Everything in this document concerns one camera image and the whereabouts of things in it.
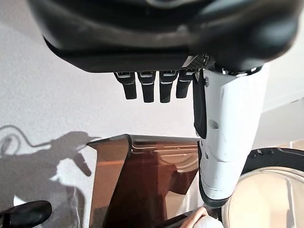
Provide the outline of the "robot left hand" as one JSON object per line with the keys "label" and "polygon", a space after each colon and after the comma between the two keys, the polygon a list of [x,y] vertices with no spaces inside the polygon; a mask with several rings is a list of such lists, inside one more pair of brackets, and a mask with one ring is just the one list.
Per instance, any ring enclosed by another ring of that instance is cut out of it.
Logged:
{"label": "robot left hand", "polygon": [[262,68],[287,52],[301,0],[30,0],[48,48],[90,73],[113,73],[126,99],[168,103],[193,85],[199,190],[212,208],[233,194],[262,113]]}

